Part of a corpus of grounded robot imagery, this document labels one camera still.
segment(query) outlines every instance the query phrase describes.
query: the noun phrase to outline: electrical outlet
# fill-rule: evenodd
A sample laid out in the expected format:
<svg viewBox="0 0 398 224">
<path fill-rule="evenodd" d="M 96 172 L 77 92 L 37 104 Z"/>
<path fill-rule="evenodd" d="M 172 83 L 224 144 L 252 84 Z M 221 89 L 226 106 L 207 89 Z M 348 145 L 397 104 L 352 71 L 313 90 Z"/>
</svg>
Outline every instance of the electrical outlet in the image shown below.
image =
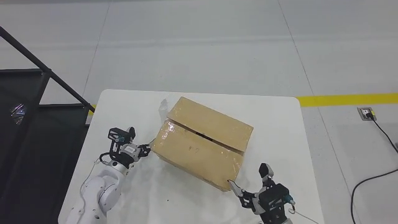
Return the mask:
<svg viewBox="0 0 398 224">
<path fill-rule="evenodd" d="M 362 120 L 371 121 L 371 118 L 368 118 L 366 114 L 371 113 L 373 115 L 374 120 L 376 119 L 376 115 L 374 115 L 374 111 L 371 107 L 363 107 L 363 108 L 356 108 L 358 109 L 359 115 L 361 116 Z"/>
</svg>

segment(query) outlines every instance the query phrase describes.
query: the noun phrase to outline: black cable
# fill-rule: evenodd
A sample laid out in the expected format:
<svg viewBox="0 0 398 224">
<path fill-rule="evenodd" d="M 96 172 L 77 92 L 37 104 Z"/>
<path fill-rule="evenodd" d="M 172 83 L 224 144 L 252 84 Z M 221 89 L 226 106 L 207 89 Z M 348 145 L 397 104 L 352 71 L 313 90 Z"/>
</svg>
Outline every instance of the black cable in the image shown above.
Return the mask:
<svg viewBox="0 0 398 224">
<path fill-rule="evenodd" d="M 392 143 L 390 137 L 387 135 L 387 133 L 386 133 L 385 131 L 383 131 L 383 129 L 381 129 L 381 127 L 380 127 L 380 126 L 376 123 L 376 121 L 374 120 L 373 114 L 372 114 L 372 113 L 368 113 L 368 114 L 366 114 L 366 116 L 367 116 L 368 118 L 370 118 L 371 120 L 373 120 L 373 122 L 374 122 L 374 123 L 376 124 L 376 126 L 380 129 L 380 131 L 382 131 L 382 132 L 384 133 L 384 135 L 386 135 L 386 137 L 388 138 L 388 141 L 390 141 L 391 146 L 394 148 L 394 150 L 396 151 L 396 153 L 398 153 L 398 149 L 397 149 L 396 146 Z M 392 174 L 392 173 L 397 172 L 397 171 L 398 171 L 398 169 L 395 169 L 395 170 L 393 170 L 393 171 L 390 171 L 390 172 L 387 172 L 387 173 L 384 173 L 384 174 L 381 174 L 381 175 L 377 175 L 377 176 L 375 176 L 375 177 L 370 177 L 370 178 L 368 178 L 368 179 L 365 179 L 365 180 L 361 181 L 361 182 L 358 183 L 357 185 L 355 185 L 355 187 L 354 187 L 354 189 L 353 189 L 353 193 L 351 194 L 351 218 L 353 219 L 353 223 L 354 223 L 354 224 L 356 224 L 355 219 L 354 219 L 354 213 L 353 213 L 354 194 L 355 194 L 356 188 L 358 188 L 358 186 L 360 186 L 360 185 L 363 184 L 364 182 L 367 182 L 367 181 L 369 181 L 369 180 L 376 179 L 376 178 L 379 178 L 379 177 L 384 177 L 385 175 L 389 175 L 389 174 Z"/>
<path fill-rule="evenodd" d="M 387 133 L 385 133 L 383 131 L 383 129 L 381 129 L 381 127 L 379 126 L 379 124 L 374 120 L 374 118 L 372 119 L 373 122 L 376 124 L 376 126 L 378 126 L 378 128 L 380 129 L 380 131 L 382 131 L 384 133 L 384 135 L 386 135 L 386 137 L 388 138 L 388 141 L 390 141 L 391 146 L 394 148 L 394 150 L 396 150 L 396 153 L 398 153 L 398 149 L 396 148 L 396 146 L 392 143 L 390 137 L 387 135 Z"/>
<path fill-rule="evenodd" d="M 387 172 L 387 173 L 384 173 L 384 174 L 382 174 L 382 175 L 377 175 L 377 176 L 375 176 L 375 177 L 370 177 L 370 178 L 365 179 L 365 180 L 363 180 L 362 182 L 358 183 L 358 184 L 354 187 L 353 193 L 351 194 L 351 218 L 353 219 L 353 223 L 354 223 L 354 224 L 356 224 L 356 222 L 355 222 L 355 219 L 354 219 L 353 205 L 354 205 L 354 194 L 355 194 L 356 188 L 358 188 L 358 186 L 361 185 L 361 184 L 363 184 L 364 182 L 367 182 L 367 181 L 372 180 L 372 179 L 375 179 L 375 178 L 384 177 L 385 175 L 389 175 L 389 174 L 392 174 L 392 173 L 397 172 L 397 171 L 398 171 L 398 169 L 393 170 L 393 171 L 390 171 L 390 172 Z"/>
</svg>

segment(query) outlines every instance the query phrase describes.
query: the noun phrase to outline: tabletop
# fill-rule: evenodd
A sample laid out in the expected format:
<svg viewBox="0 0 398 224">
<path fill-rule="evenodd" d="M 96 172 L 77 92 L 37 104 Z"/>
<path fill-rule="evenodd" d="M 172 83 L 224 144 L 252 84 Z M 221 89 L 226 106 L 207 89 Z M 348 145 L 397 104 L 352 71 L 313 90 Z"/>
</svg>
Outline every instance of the tabletop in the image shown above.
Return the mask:
<svg viewBox="0 0 398 224">
<path fill-rule="evenodd" d="M 65 223 L 79 197 L 80 185 L 94 161 L 109 150 L 110 128 L 136 129 L 134 143 L 152 141 L 162 125 L 159 108 L 166 99 L 170 110 L 184 96 L 254 127 L 236 183 L 249 192 L 262 187 L 258 173 L 262 162 L 274 171 L 276 183 L 285 185 L 296 208 L 319 224 L 324 223 L 307 136 L 296 98 L 161 91 L 105 90 L 91 120 L 85 143 L 58 217 Z M 104 165 L 98 164 L 92 175 Z M 311 221 L 300 215 L 286 215 L 294 224 Z M 151 153 L 131 169 L 116 206 L 108 212 L 108 223 L 231 223 L 257 224 L 259 216 L 242 208 L 232 193 L 222 192 L 206 182 L 160 160 Z"/>
</svg>

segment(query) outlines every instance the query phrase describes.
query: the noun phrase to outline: yellow stripe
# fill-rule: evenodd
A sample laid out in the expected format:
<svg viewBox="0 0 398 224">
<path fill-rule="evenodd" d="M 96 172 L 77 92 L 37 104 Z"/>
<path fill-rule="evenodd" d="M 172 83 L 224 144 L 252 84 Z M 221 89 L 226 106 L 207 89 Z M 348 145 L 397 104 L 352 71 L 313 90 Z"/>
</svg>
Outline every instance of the yellow stripe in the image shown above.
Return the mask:
<svg viewBox="0 0 398 224">
<path fill-rule="evenodd" d="M 296 97 L 301 107 L 398 104 L 398 93 L 368 95 L 321 95 Z"/>
</svg>

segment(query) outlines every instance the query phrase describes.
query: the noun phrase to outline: floor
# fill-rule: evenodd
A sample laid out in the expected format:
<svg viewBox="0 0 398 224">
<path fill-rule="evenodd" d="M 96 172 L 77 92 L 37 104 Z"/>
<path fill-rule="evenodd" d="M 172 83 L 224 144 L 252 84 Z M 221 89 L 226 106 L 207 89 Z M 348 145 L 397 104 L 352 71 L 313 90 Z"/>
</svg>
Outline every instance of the floor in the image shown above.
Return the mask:
<svg viewBox="0 0 398 224">
<path fill-rule="evenodd" d="M 107 88 L 244 95 L 398 91 L 398 0 L 0 0 L 1 25 L 90 103 Z M 34 67 L 0 40 L 1 68 Z M 42 103 L 75 100 L 55 83 Z M 398 138 L 397 105 L 371 105 Z M 357 106 L 302 108 L 325 223 L 398 157 Z M 362 185 L 357 223 L 397 223 L 398 174 Z"/>
</svg>

